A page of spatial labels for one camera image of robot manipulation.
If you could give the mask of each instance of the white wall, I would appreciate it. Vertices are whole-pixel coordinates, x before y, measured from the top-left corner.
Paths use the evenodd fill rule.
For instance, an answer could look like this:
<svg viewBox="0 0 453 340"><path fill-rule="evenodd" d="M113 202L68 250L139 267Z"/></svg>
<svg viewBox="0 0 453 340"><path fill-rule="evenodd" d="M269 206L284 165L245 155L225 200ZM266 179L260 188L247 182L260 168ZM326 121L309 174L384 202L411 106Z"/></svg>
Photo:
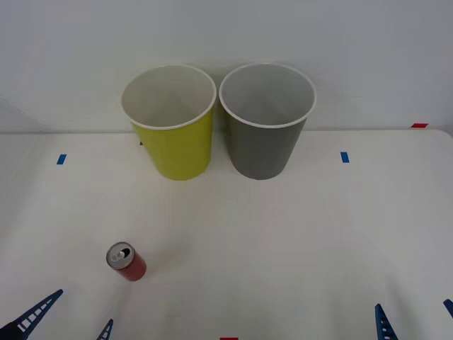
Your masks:
<svg viewBox="0 0 453 340"><path fill-rule="evenodd" d="M318 87L306 129L436 127L453 123L452 13L451 0L4 1L0 96L48 130L129 130L119 98L146 69L191 63L219 82L272 60ZM0 130L28 130L4 111Z"/></svg>

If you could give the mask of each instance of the red soda can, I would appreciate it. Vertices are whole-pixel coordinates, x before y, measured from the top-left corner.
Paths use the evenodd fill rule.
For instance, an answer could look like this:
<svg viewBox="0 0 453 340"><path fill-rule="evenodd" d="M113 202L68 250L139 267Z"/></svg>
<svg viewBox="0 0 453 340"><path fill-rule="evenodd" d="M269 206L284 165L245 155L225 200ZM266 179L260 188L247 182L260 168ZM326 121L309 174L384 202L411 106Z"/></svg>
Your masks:
<svg viewBox="0 0 453 340"><path fill-rule="evenodd" d="M147 263L127 242L112 245L106 259L110 267L129 281L137 281L147 272Z"/></svg>

